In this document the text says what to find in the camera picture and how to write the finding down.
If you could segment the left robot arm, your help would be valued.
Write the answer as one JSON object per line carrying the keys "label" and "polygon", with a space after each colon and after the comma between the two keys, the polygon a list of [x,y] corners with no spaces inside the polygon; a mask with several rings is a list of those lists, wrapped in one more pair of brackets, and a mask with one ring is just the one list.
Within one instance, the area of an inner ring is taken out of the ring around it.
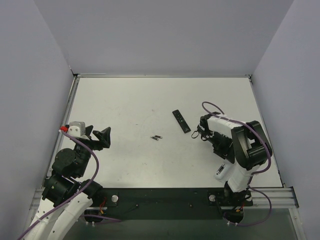
{"label": "left robot arm", "polygon": [[75,146],[56,153],[38,209],[20,240],[62,240],[82,213],[103,199],[103,187],[94,181],[100,166],[95,151],[111,146],[111,128],[98,131],[73,121],[59,132]]}

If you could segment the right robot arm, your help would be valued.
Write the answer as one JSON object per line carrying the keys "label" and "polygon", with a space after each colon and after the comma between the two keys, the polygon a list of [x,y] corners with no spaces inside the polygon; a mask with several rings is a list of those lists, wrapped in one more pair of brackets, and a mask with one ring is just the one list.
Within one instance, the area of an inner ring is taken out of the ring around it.
{"label": "right robot arm", "polygon": [[259,168],[271,166],[272,148],[260,122],[234,122],[225,115],[200,117],[197,132],[201,140],[212,144],[213,153],[223,159],[216,180],[224,183],[226,198],[240,198]]}

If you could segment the white remote control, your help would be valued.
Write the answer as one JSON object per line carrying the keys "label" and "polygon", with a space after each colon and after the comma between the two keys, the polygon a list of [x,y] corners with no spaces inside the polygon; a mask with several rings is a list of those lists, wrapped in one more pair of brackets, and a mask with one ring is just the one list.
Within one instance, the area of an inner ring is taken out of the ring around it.
{"label": "white remote control", "polygon": [[223,163],[216,171],[216,173],[214,174],[214,178],[219,181],[219,182],[224,182],[224,177],[226,174],[226,171],[228,170],[228,166]]}

